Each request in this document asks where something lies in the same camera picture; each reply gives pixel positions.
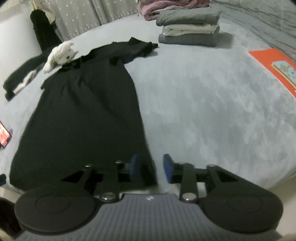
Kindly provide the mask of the black t-shirt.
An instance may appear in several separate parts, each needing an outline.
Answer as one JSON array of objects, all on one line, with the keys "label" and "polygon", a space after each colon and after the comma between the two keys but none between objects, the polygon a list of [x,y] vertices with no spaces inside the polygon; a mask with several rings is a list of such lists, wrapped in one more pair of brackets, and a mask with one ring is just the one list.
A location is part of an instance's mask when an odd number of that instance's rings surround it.
[{"label": "black t-shirt", "polygon": [[12,160],[10,184],[28,191],[87,164],[107,168],[139,158],[140,184],[155,185],[137,92],[125,65],[157,47],[135,38],[113,42],[46,79]]}]

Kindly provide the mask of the white cloth by black garment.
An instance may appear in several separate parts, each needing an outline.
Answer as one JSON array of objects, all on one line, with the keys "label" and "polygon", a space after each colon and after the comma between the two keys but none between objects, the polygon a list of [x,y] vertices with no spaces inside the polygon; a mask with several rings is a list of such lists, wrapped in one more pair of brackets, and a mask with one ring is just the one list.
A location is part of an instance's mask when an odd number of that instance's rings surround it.
[{"label": "white cloth by black garment", "polygon": [[30,71],[23,81],[13,90],[13,93],[16,95],[21,92],[37,75],[36,70]]}]

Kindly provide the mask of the orange book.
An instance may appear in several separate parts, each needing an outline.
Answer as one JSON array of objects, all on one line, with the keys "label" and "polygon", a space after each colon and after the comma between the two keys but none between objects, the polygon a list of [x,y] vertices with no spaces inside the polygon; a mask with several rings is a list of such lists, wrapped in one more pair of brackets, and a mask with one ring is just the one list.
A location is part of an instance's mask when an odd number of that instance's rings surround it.
[{"label": "orange book", "polygon": [[295,97],[295,83],[290,81],[286,75],[280,73],[280,70],[273,66],[275,62],[284,61],[295,69],[294,61],[275,48],[249,51],[248,54],[257,60],[270,73],[272,73],[274,77],[288,90],[288,92]]}]

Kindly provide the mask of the light blue puzzle board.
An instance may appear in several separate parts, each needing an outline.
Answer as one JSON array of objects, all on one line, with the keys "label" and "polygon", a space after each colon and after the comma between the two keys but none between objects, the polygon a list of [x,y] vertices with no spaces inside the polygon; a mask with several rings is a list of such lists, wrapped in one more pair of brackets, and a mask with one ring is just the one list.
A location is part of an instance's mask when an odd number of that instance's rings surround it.
[{"label": "light blue puzzle board", "polygon": [[287,61],[275,61],[272,63],[272,68],[275,69],[293,88],[296,88],[295,68],[289,65]]}]

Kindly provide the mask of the folded white shirt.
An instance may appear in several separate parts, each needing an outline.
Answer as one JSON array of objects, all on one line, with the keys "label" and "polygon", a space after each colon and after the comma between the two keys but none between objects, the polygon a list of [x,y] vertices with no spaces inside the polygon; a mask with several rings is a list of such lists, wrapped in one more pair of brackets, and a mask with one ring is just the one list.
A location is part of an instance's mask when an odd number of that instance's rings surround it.
[{"label": "folded white shirt", "polygon": [[213,34],[219,27],[219,24],[174,24],[167,25],[162,28],[164,36],[176,37],[185,34]]}]

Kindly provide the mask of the white plush dog toy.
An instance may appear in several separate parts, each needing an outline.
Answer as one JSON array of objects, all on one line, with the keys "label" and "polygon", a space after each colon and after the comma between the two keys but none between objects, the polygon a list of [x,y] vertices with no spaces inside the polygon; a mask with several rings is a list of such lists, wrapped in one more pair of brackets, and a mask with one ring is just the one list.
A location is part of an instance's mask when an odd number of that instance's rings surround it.
[{"label": "white plush dog toy", "polygon": [[49,54],[46,63],[43,66],[43,71],[46,73],[51,72],[56,65],[64,65],[72,61],[76,56],[76,52],[72,49],[74,42],[65,41],[54,47]]}]

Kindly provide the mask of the black garment on bed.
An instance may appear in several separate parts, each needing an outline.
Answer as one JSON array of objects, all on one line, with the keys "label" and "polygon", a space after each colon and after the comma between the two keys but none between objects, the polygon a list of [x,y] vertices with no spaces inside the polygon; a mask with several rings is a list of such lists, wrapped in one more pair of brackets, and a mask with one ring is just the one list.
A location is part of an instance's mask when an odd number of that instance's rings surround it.
[{"label": "black garment on bed", "polygon": [[13,90],[23,81],[30,71],[37,70],[39,72],[41,70],[52,49],[56,46],[53,45],[44,50],[40,55],[27,60],[5,80],[3,88],[6,91],[5,98],[7,101],[13,99],[15,96]]}]

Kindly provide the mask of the top folded grey shirt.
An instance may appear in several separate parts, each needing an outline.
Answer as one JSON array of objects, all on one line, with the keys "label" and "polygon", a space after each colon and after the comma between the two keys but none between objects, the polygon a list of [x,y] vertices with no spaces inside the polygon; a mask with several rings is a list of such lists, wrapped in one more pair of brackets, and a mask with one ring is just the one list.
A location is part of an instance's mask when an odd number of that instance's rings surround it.
[{"label": "top folded grey shirt", "polygon": [[157,26],[173,24],[210,24],[215,25],[221,11],[215,8],[172,9],[162,11],[156,20]]}]

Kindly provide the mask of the hanging black coat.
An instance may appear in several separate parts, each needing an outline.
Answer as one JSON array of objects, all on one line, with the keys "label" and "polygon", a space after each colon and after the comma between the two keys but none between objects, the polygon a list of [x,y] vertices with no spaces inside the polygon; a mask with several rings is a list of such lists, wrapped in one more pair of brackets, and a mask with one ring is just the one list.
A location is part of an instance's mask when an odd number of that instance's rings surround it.
[{"label": "hanging black coat", "polygon": [[30,14],[30,20],[42,51],[60,45],[62,42],[50,24],[45,12],[36,9]]}]

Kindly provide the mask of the folded pink quilt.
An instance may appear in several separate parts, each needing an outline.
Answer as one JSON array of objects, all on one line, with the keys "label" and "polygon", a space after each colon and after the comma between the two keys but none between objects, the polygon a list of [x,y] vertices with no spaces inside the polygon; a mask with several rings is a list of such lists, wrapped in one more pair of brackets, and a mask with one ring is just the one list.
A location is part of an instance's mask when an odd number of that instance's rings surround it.
[{"label": "folded pink quilt", "polygon": [[209,6],[209,0],[142,0],[136,1],[137,9],[141,15],[147,20],[156,20],[163,10],[171,9],[196,9],[206,8]]}]

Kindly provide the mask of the grey dotted curtain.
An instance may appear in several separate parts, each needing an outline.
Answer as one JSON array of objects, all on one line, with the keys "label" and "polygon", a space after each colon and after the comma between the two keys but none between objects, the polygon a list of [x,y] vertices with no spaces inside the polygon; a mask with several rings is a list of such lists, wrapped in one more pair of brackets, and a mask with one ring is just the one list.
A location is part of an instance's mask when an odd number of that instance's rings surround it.
[{"label": "grey dotted curtain", "polygon": [[138,13],[136,1],[53,0],[35,1],[37,8],[50,13],[62,40]]}]

